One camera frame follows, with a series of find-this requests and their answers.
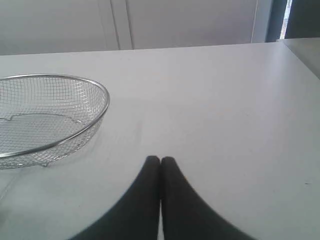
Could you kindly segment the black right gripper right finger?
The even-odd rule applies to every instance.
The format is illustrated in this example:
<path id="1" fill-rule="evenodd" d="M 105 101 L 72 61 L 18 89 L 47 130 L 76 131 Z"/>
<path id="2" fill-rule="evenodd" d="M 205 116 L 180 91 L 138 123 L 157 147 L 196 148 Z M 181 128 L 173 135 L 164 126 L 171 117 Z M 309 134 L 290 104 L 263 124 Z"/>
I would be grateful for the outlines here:
<path id="1" fill-rule="evenodd" d="M 176 160 L 161 160 L 161 215 L 166 240 L 251 240 L 217 214 L 192 188 Z"/>

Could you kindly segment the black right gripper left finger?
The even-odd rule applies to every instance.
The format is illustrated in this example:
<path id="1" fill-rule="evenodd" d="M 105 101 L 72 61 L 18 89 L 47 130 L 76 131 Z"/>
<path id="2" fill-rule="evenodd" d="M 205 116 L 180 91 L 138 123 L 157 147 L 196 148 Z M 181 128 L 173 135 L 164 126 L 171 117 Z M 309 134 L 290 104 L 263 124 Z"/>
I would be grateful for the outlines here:
<path id="1" fill-rule="evenodd" d="M 73 240 L 156 240 L 160 218 L 160 171 L 157 156 L 148 156 L 119 201 Z"/>

